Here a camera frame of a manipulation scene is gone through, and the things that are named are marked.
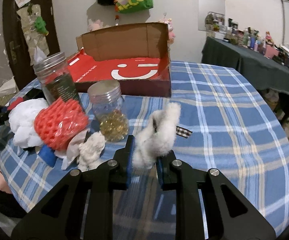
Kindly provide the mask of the small jar gold beads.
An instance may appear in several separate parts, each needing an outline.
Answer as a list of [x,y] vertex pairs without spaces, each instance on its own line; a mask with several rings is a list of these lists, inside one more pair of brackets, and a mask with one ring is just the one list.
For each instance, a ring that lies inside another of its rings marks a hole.
[[88,88],[87,93],[106,141],[123,140],[129,134],[129,123],[124,113],[120,83],[117,80],[98,81]]

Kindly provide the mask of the blue tube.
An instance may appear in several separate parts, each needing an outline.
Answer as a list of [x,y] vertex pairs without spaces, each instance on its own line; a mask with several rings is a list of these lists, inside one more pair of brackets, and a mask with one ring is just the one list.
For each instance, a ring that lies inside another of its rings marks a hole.
[[45,162],[49,167],[54,167],[57,161],[57,156],[55,155],[55,150],[43,145],[38,153],[39,158]]

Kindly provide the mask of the crumpled tissue paper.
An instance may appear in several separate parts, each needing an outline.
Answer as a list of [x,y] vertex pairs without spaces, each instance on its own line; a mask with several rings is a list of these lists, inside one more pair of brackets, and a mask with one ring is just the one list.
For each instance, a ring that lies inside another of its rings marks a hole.
[[79,145],[84,143],[89,131],[89,129],[84,129],[71,139],[65,150],[56,150],[54,152],[56,157],[63,160],[61,165],[62,170],[66,170],[78,157],[80,154]]

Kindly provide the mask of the dark green side table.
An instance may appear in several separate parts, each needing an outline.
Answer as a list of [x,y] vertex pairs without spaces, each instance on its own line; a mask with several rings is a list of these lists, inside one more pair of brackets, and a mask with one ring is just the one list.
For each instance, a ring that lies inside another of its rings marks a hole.
[[250,49],[207,37],[201,63],[233,68],[257,90],[270,88],[289,95],[289,69]]

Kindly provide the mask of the checked ribbon piece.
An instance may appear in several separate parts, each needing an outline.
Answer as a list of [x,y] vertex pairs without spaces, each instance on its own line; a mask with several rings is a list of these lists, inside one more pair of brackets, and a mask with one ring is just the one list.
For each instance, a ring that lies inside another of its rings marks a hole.
[[186,128],[183,128],[183,127],[180,127],[180,126],[177,126],[176,127],[176,134],[180,137],[183,137],[183,138],[186,138],[188,139],[191,134],[192,134],[192,131],[186,129]]

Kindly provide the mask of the tall jar dark contents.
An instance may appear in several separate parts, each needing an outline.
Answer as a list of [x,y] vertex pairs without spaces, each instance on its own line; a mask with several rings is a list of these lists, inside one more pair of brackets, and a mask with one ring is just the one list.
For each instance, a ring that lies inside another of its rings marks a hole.
[[34,64],[34,73],[49,105],[61,98],[80,102],[73,78],[68,70],[65,53],[56,53]]

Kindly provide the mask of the pink plush on wall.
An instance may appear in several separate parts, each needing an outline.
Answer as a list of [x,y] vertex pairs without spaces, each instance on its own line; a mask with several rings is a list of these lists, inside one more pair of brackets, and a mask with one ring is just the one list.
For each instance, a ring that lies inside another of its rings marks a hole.
[[88,31],[95,31],[103,28],[103,22],[101,20],[93,21],[88,19]]

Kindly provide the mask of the white fuzzy ball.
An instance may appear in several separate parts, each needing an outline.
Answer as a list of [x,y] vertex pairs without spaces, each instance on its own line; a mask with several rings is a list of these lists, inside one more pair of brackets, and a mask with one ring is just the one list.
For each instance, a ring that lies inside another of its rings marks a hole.
[[102,161],[100,155],[105,148],[105,137],[101,132],[95,132],[86,142],[79,145],[78,168],[89,171],[97,168]]

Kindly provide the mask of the pink cat plush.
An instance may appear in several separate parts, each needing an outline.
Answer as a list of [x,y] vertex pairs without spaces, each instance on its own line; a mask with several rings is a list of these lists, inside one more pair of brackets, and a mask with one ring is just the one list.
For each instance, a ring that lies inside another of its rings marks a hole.
[[173,44],[174,39],[175,39],[175,34],[174,34],[172,19],[171,18],[166,19],[164,17],[162,20],[158,20],[158,22],[161,22],[161,23],[168,25],[168,43]]

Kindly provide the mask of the white mesh bath pouf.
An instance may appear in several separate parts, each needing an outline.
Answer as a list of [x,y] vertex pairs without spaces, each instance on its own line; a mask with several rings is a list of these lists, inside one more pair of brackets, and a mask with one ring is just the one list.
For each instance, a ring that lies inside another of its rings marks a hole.
[[10,130],[14,133],[13,144],[20,148],[42,146],[44,143],[34,129],[39,112],[48,107],[45,99],[31,99],[19,103],[9,114]]

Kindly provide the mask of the red crochet sponge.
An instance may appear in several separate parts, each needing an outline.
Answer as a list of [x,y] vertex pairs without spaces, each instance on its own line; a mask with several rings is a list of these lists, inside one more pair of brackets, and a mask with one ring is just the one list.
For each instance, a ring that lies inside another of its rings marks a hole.
[[34,120],[34,129],[41,140],[56,151],[66,150],[69,142],[89,123],[77,100],[58,98],[48,108],[41,110]]

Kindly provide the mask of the green plush toy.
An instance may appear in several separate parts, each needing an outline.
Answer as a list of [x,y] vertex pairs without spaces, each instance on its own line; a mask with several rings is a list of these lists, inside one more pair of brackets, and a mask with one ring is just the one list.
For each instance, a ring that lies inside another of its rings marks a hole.
[[46,22],[43,20],[41,16],[38,16],[34,22],[34,26],[38,33],[42,35],[48,35],[48,30],[46,29]]

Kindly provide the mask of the red cardboard box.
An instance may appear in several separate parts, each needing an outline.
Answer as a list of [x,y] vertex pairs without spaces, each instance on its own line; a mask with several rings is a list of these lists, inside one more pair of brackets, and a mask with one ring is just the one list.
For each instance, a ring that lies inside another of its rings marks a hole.
[[79,92],[102,80],[117,80],[122,94],[172,95],[168,25],[134,23],[102,28],[76,38],[68,69]]

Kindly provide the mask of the white fluffy scrunchie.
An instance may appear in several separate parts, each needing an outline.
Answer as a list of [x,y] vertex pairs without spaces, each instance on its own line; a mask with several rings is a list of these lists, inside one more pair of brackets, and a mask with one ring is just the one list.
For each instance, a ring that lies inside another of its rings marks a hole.
[[162,110],[149,116],[147,126],[135,137],[132,155],[133,168],[150,169],[156,159],[168,154],[176,139],[176,127],[180,120],[181,106],[171,102]]

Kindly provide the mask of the dark wooden door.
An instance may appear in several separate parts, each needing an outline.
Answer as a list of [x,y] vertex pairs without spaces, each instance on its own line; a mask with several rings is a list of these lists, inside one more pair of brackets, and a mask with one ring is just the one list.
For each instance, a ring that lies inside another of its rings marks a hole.
[[[37,32],[34,22],[41,16],[48,35]],[[60,51],[55,29],[52,0],[3,0],[2,23],[9,66],[19,90],[36,78],[34,57]]]

